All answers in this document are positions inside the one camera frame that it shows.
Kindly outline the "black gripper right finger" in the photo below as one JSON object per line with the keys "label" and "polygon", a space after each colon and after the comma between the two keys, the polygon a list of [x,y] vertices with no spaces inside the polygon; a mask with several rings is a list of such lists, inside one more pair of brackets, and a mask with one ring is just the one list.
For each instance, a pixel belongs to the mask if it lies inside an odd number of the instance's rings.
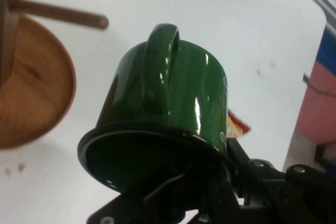
{"label": "black gripper right finger", "polygon": [[335,223],[335,178],[303,164],[276,170],[227,139],[232,184],[256,223]]}

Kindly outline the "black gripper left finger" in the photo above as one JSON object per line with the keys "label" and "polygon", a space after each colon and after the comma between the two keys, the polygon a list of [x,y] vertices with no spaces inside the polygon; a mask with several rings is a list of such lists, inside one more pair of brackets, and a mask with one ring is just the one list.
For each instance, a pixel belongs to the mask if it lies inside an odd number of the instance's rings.
{"label": "black gripper left finger", "polygon": [[94,212],[88,223],[217,223],[220,186],[230,179],[224,165],[168,166],[151,174]]}

